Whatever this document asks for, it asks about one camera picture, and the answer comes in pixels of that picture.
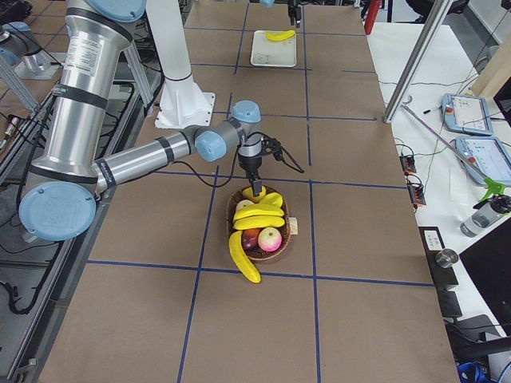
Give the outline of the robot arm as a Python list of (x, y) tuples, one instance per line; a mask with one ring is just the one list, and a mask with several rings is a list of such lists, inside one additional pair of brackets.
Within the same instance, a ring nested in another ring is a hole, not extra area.
[(299, 0), (286, 0), (286, 1), (277, 1), (277, 0), (259, 0), (259, 3), (262, 6), (270, 8), (274, 6), (276, 3), (286, 3), (287, 5), (287, 14), (290, 19), (291, 26), (299, 28), (302, 24), (302, 7), (300, 5)]
[[(211, 127), (214, 95), (192, 76), (180, 7), (175, 1), (69, 1), (69, 48), (53, 88), (53, 116), (44, 152), (30, 164), (18, 216), (26, 240), (72, 239), (87, 230), (103, 191), (198, 154), (212, 162), (235, 149), (258, 195), (259, 106), (240, 101)], [(164, 76), (159, 116), (176, 133), (105, 158), (95, 153), (119, 56), (133, 47), (146, 16)]]

